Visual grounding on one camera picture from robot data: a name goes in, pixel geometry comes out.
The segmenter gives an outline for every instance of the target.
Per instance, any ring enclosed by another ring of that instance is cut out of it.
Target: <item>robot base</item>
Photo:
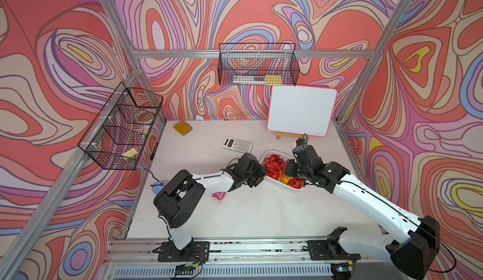
[[[153,253],[158,253],[157,260],[159,262],[186,262],[196,261],[204,263],[208,261],[210,253],[209,241],[193,241],[184,247],[181,251],[178,250],[172,241],[161,243],[161,246],[155,248]]]

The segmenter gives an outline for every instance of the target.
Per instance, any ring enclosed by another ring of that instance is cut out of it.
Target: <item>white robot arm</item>
[[[331,257],[364,254],[393,262],[414,279],[425,277],[439,252],[439,223],[436,220],[430,216],[420,218],[391,203],[340,164],[324,164],[313,147],[303,141],[299,140],[292,152],[296,159],[287,163],[288,176],[303,178],[305,184],[313,184],[342,197],[389,233],[361,235],[339,227],[332,232],[326,244],[326,251]],[[174,246],[183,250],[192,242],[185,222],[204,192],[209,195],[228,192],[244,183],[256,187],[267,173],[256,157],[249,153],[219,173],[192,175],[186,170],[178,172],[154,199]],[[182,192],[186,192],[183,197],[180,196]]]

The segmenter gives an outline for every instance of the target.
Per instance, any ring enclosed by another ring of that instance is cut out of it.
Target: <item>psychedelic wall pattern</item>
[[[222,42],[295,42],[298,49],[371,49],[398,0],[114,0],[139,49],[218,49]],[[144,59],[168,119],[266,118],[271,88],[219,86],[217,59]],[[363,61],[299,59],[298,84],[336,88],[336,111]]]
[[[335,88],[334,114],[359,76],[365,59],[312,59],[311,70],[299,75],[298,85]],[[177,59],[172,69],[157,67],[156,59],[145,59],[143,69],[153,90],[164,96],[167,119],[267,118],[271,87],[256,85],[220,86],[217,59]]]
[[[0,0],[0,256],[130,71],[97,0]],[[92,278],[139,182],[89,161],[17,278]]]
[[[343,122],[370,185],[440,222],[458,264],[431,279],[483,279],[482,24],[483,0],[414,0]]]

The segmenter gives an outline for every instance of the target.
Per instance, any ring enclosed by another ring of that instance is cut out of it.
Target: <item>yellow notebook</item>
[[[179,121],[177,122],[176,124],[174,124],[173,126],[174,129],[176,129],[176,131],[178,131],[179,133],[181,133],[182,135],[186,135],[186,133],[190,132],[191,129],[193,129],[188,123],[186,123],[185,121]]]

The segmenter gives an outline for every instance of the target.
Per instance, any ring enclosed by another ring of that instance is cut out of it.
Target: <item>wire basket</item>
[[[296,85],[294,43],[220,43],[220,85]]]
[[[118,105],[134,105],[141,108],[158,108],[163,97],[143,88],[126,88],[119,98]]]
[[[119,145],[143,145],[149,133],[149,124],[131,124],[114,106],[108,118],[102,125],[114,143]]]
[[[144,145],[116,144],[105,128],[101,127],[89,144],[86,153],[103,169],[136,170]],[[131,157],[124,155],[133,148],[138,154]]]
[[[83,142],[94,122],[84,133],[78,146],[103,169],[135,170],[149,132],[161,111],[163,97],[142,88],[124,86],[121,92],[112,93],[109,100],[119,93],[112,110],[92,140]],[[101,119],[101,111],[96,119]],[[81,144],[87,144],[87,147],[83,148]]]

